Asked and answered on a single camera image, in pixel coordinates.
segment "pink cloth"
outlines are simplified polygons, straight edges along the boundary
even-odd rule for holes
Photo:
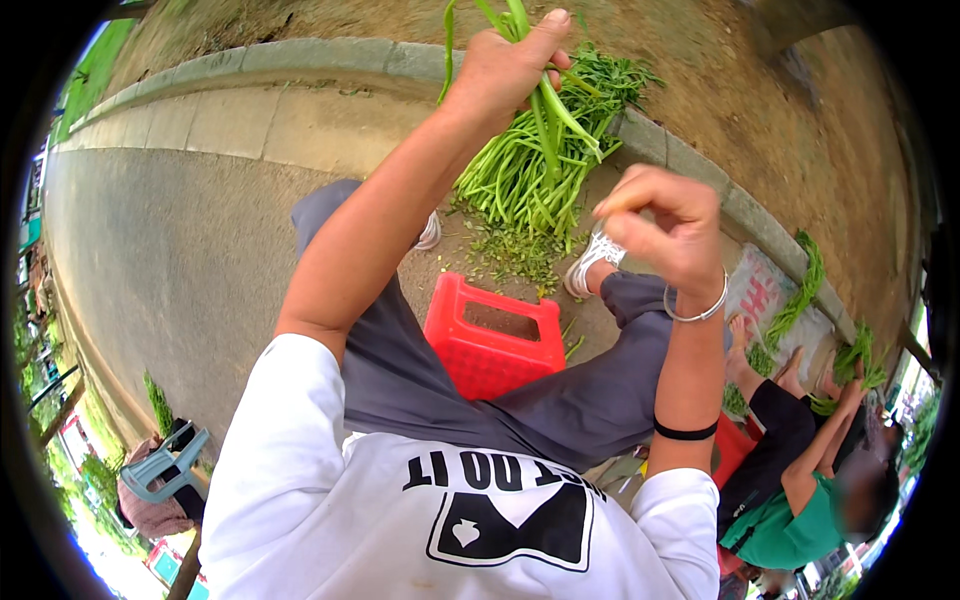
[[[124,464],[129,465],[142,461],[155,447],[156,442],[153,439],[141,442],[133,449]],[[162,485],[163,480],[157,478],[150,482],[147,489],[156,492]],[[127,487],[127,484],[118,481],[117,497],[124,516],[147,538],[156,539],[163,536],[172,536],[188,531],[194,526],[193,520],[186,517],[183,508],[173,496],[163,502],[154,504],[140,499],[133,493],[133,490]]]

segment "white t-shirt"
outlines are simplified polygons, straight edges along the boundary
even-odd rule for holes
[[[719,494],[651,477],[629,514],[568,468],[374,433],[341,448],[344,381],[286,334],[257,360],[210,482],[217,598],[716,598]]]

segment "bracelet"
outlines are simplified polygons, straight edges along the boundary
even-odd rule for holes
[[[713,422],[713,425],[707,427],[706,429],[699,429],[697,431],[679,431],[677,429],[670,429],[669,427],[664,427],[657,420],[657,417],[654,416],[654,431],[661,434],[664,438],[668,440],[680,440],[681,442],[699,442],[700,440],[705,440],[710,437],[717,430],[717,423],[720,422],[718,418]]]
[[[720,310],[720,307],[723,306],[724,301],[727,299],[727,284],[730,278],[727,276],[727,269],[723,270],[723,293],[720,295],[720,300],[717,301],[707,312],[700,313],[696,317],[680,317],[677,313],[673,312],[673,309],[670,308],[670,302],[667,301],[667,293],[670,291],[670,284],[667,283],[666,287],[663,288],[663,309],[666,311],[666,314],[670,315],[670,318],[674,321],[679,321],[681,323],[691,323],[693,321],[706,321],[713,314]]]

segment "red stool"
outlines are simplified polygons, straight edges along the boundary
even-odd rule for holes
[[[720,414],[720,421],[717,422],[717,434],[714,440],[720,449],[720,466],[713,473],[713,483],[718,489],[722,489],[733,472],[743,463],[743,459],[756,446],[756,442],[762,437],[759,427],[756,426],[752,418],[747,418],[747,431],[754,439],[745,436],[736,425],[733,424],[727,415]],[[717,544],[717,561],[720,563],[720,574],[730,575],[736,571],[743,561],[736,557],[733,552]]]
[[[523,340],[467,323],[467,302],[533,319],[540,340]],[[441,273],[437,279],[423,335],[457,391],[468,400],[493,399],[566,366],[556,302],[540,299],[536,305],[478,290],[457,273]]]

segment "hand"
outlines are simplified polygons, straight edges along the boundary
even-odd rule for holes
[[[643,208],[653,211],[656,224],[637,214]],[[607,217],[607,235],[701,311],[720,299],[720,203],[708,185],[635,164],[593,214]]]
[[[540,82],[548,62],[570,68],[570,57],[560,50],[570,30],[570,15],[555,9],[527,37],[512,44],[496,29],[480,32],[467,44],[460,74],[444,98],[441,109],[477,115],[496,135],[507,129],[518,108]],[[549,71],[560,89],[560,74]]]

